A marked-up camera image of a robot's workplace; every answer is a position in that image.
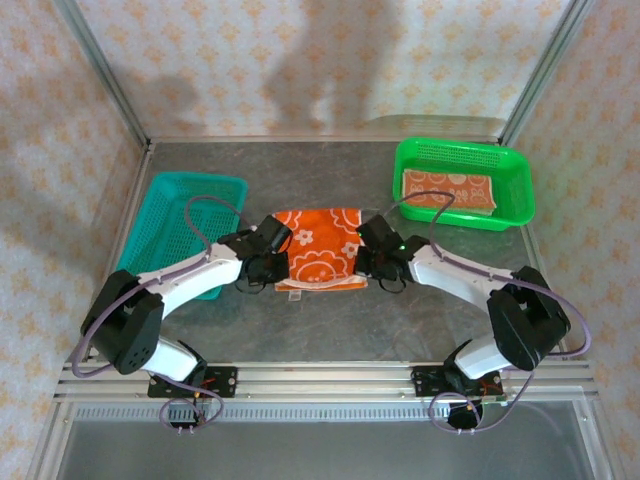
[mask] white wall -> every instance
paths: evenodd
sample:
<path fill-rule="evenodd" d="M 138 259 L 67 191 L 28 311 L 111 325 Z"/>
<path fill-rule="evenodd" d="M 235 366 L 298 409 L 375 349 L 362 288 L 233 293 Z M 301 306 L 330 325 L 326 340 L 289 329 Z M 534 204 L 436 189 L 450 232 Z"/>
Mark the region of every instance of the white wall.
<path fill-rule="evenodd" d="M 24 478 L 140 158 L 49 0 L 0 9 L 0 476 Z"/>
<path fill-rule="evenodd" d="M 498 135 L 569 3 L 79 1 L 151 137 L 360 134 L 397 115 Z"/>
<path fill-rule="evenodd" d="M 589 356 L 630 479 L 640 472 L 638 25 L 636 0 L 597 1 L 517 142 L 552 283 L 593 329 Z"/>

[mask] glass panel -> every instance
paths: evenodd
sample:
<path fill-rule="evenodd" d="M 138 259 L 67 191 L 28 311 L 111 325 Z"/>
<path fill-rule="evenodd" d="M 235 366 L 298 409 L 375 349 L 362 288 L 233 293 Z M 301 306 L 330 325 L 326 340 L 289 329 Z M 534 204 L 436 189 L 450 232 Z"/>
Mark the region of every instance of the glass panel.
<path fill-rule="evenodd" d="M 578 423 L 571 402 L 523 402 L 473 437 L 425 422 L 223 422 L 177 436 L 157 418 L 79 419 L 58 478 L 592 479 Z"/>

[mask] green basket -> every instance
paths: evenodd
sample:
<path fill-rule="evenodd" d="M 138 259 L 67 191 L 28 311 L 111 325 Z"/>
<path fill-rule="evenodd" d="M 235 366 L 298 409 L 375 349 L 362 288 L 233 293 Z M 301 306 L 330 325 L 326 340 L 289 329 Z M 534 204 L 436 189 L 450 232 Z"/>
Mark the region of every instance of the green basket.
<path fill-rule="evenodd" d="M 396 150 L 393 198 L 402 198 L 402 173 L 415 169 L 434 173 L 460 173 L 491 177 L 497 208 L 491 216 L 448 211 L 438 223 L 484 230 L 502 231 L 525 225 L 535 215 L 536 206 L 529 162 L 506 147 L 414 137 Z M 409 220 L 430 222 L 437 208 L 401 204 L 400 212 Z"/>
<path fill-rule="evenodd" d="M 184 207 L 196 195 L 215 195 L 242 210 L 247 182 L 241 178 L 205 173 L 169 172 L 155 176 L 138 211 L 135 224 L 118 262 L 117 270 L 133 275 L 153 272 L 204 250 L 184 220 Z M 225 206 L 202 200 L 191 206 L 193 224 L 215 242 L 235 232 L 240 219 Z M 214 300 L 221 287 L 198 297 Z"/>

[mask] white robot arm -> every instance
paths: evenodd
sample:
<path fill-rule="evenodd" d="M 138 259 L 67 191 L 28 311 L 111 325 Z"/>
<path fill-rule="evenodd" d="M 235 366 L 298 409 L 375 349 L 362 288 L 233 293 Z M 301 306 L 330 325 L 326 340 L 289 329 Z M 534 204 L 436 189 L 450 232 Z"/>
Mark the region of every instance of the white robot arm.
<path fill-rule="evenodd" d="M 116 308 L 90 339 L 123 375 L 137 370 L 195 384 L 206 362 L 188 345 L 160 336 L 162 321 L 202 293 L 243 280 L 266 285 L 289 276 L 287 253 L 278 253 L 291 230 L 268 216 L 255 229 L 218 239 L 209 249 L 155 272 L 133 276 L 126 270 L 109 276 L 89 310 L 81 333 L 126 292 L 139 288 Z"/>
<path fill-rule="evenodd" d="M 569 331 L 569 319 L 558 302 L 507 281 L 548 288 L 531 267 L 518 272 L 495 269 L 433 248 L 422 237 L 405 241 L 380 215 L 357 230 L 364 246 L 358 250 L 356 273 L 377 279 L 385 290 L 385 282 L 433 286 L 488 314 L 493 333 L 463 344 L 445 361 L 447 381 L 456 391 L 463 391 L 468 380 L 508 366 L 533 370 Z"/>

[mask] folded towel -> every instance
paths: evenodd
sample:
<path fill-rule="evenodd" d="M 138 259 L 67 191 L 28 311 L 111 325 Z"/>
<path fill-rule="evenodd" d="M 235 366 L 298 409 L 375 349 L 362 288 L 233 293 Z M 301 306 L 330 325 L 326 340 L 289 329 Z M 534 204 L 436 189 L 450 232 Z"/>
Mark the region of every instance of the folded towel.
<path fill-rule="evenodd" d="M 496 208 L 491 191 L 491 177 L 458 173 L 430 173 L 419 170 L 403 172 L 403 196 L 423 190 L 453 193 L 456 201 L 451 210 L 491 215 Z M 407 200 L 416 207 L 440 208 L 447 202 L 444 195 L 424 195 Z"/>
<path fill-rule="evenodd" d="M 293 232 L 287 250 L 289 278 L 276 284 L 276 291 L 334 291 L 367 286 L 365 278 L 353 274 L 361 245 L 356 233 L 362 221 L 360 210 L 293 210 L 276 213 L 275 217 Z"/>

